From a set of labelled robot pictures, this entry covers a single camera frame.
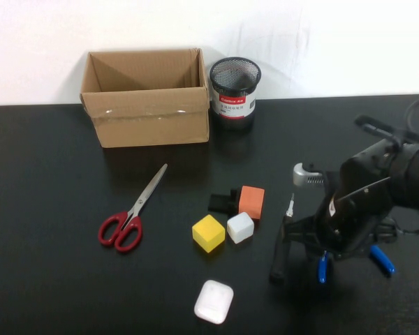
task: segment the scissors handle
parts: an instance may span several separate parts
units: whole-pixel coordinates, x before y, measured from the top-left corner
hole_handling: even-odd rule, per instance
[[[102,245],[112,246],[115,243],[115,241],[117,240],[121,232],[121,228],[124,222],[126,222],[127,215],[128,214],[126,211],[122,211],[121,213],[112,215],[111,217],[109,217],[107,220],[103,222],[103,224],[101,225],[98,231],[98,239]],[[110,225],[112,225],[115,222],[118,222],[118,225],[115,228],[115,231],[113,232],[112,236],[109,239],[104,239],[105,231],[110,227]]]
[[[122,246],[124,240],[129,236],[132,231],[138,231],[137,237],[130,243],[128,246]],[[128,251],[135,248],[141,241],[142,237],[142,224],[141,219],[139,216],[132,218],[127,226],[119,232],[119,236],[115,241],[115,249],[117,249],[120,253],[127,253]]]

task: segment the label on pen holder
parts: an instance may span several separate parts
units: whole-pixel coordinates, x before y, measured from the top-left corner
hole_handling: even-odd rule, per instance
[[[212,88],[212,108],[227,119],[241,119],[250,115],[256,105],[256,92],[248,96],[224,96]]]

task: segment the box flap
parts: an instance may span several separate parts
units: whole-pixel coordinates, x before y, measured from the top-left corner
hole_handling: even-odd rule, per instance
[[[82,79],[81,92],[101,92],[99,86],[98,77],[96,76],[95,68],[93,65],[93,59],[90,53],[87,56],[87,62],[85,63],[84,77]]]

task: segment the black mesh pencil cup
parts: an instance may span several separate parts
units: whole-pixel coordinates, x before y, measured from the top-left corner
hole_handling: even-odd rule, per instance
[[[209,78],[216,120],[225,129],[250,127],[254,119],[255,90],[260,81],[259,66],[245,58],[229,57],[211,67]]]

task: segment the orange sponge block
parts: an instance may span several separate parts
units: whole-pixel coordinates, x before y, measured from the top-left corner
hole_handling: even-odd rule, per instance
[[[239,199],[239,213],[246,212],[251,218],[260,219],[264,203],[263,188],[243,186]]]

